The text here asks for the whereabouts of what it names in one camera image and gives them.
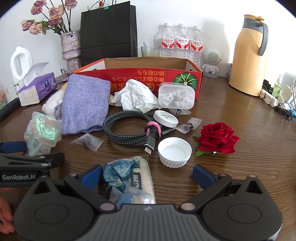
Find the person's left hand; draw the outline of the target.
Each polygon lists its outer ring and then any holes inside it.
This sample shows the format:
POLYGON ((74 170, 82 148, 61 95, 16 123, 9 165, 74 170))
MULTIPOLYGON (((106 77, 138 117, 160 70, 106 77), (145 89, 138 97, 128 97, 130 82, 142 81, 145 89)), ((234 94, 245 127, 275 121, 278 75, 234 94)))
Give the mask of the person's left hand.
POLYGON ((9 234, 9 233, 15 232, 15 228, 13 226, 13 215, 11 212, 11 208, 2 194, 1 194, 1 200, 0 200, 0 219, 1 219, 0 230, 2 233, 9 234))

